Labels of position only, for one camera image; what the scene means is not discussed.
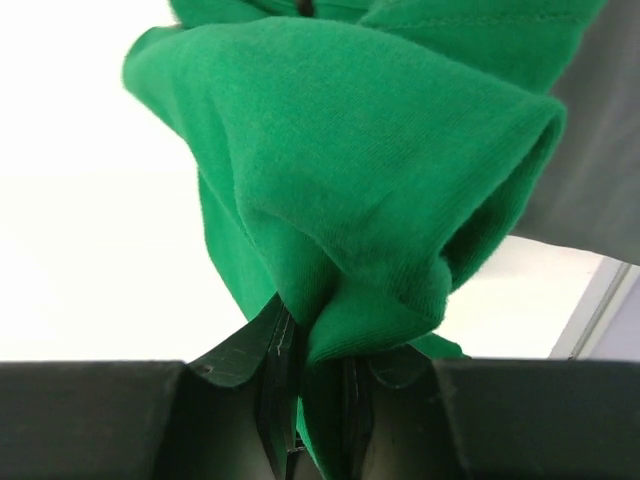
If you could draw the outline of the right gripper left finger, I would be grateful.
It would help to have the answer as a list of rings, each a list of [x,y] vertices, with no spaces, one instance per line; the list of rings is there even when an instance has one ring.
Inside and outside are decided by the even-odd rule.
[[[206,382],[201,479],[286,479],[295,451],[301,334],[279,295],[190,363]]]

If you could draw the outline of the folded dark grey t shirt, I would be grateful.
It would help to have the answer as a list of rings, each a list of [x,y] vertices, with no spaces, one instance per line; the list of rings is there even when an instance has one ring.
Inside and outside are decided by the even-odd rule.
[[[639,262],[639,4],[610,1],[552,89],[565,134],[513,235]]]

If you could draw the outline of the aluminium frame rail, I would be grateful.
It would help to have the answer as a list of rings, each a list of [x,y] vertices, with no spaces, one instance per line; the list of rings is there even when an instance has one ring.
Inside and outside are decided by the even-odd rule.
[[[637,362],[639,305],[639,267],[602,260],[549,357]]]

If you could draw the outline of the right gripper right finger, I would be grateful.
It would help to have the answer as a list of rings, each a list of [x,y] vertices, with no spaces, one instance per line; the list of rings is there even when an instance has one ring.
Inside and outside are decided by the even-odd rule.
[[[344,362],[343,451],[349,479],[471,479],[454,426],[467,362],[403,347]]]

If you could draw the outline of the green t shirt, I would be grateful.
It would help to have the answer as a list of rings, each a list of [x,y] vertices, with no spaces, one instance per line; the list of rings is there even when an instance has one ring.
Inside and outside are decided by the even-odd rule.
[[[434,335],[564,130],[550,95],[599,1],[176,1],[125,88],[188,145],[210,258],[247,317],[307,334],[298,425],[348,477],[340,362]]]

